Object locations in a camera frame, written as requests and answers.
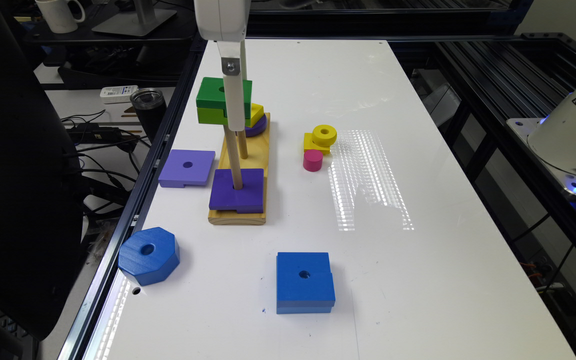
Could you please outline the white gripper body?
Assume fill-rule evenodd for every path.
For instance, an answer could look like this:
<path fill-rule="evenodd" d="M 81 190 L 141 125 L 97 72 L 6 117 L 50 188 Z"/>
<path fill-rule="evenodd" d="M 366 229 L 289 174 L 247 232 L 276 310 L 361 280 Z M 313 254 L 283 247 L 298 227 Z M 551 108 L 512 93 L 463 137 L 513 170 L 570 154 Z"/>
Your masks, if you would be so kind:
<path fill-rule="evenodd" d="M 240 42 L 245 38 L 251 0 L 194 0 L 193 3 L 203 39 Z"/>

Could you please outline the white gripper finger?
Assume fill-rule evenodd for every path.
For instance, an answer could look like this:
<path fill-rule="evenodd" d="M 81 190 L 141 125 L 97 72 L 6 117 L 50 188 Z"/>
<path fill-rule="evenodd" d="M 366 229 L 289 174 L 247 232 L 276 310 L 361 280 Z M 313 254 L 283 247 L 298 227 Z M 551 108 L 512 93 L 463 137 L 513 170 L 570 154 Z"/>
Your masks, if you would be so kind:
<path fill-rule="evenodd" d="M 218 41 L 217 47 L 221 56 L 228 128 L 231 131 L 243 131 L 245 129 L 245 102 L 242 43 Z"/>
<path fill-rule="evenodd" d="M 242 80 L 248 80 L 245 39 L 240 42 L 240 70 Z"/>

